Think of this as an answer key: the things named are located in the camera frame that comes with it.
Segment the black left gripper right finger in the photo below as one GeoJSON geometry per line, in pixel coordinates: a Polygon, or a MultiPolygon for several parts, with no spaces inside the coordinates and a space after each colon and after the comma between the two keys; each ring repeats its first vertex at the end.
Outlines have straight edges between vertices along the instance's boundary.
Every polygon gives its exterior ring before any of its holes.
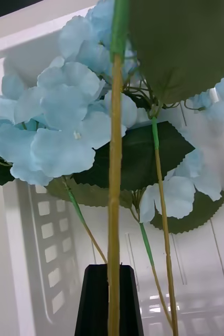
{"type": "Polygon", "coordinates": [[[120,335],[144,335],[134,270],[120,266],[120,335]]]}

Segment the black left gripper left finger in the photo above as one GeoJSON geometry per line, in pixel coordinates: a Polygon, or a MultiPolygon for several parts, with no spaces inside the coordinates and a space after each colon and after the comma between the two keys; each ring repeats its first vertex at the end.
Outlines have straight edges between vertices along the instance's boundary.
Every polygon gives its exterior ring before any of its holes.
{"type": "Polygon", "coordinates": [[[89,265],[84,272],[75,335],[108,335],[107,265],[89,265]]]}

